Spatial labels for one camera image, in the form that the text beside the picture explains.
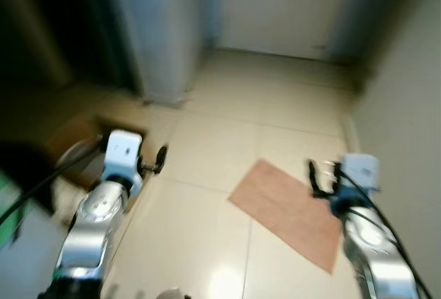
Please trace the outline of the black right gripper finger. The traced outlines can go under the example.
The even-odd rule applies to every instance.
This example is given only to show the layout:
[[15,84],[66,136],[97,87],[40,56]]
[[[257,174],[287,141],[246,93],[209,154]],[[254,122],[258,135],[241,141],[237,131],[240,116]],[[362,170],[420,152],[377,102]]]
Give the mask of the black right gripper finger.
[[309,158],[307,161],[307,167],[308,167],[308,177],[309,177],[309,185],[311,185],[311,195],[312,198],[326,198],[327,193],[323,191],[320,188],[318,177],[317,177],[317,167],[312,160],[312,158]]

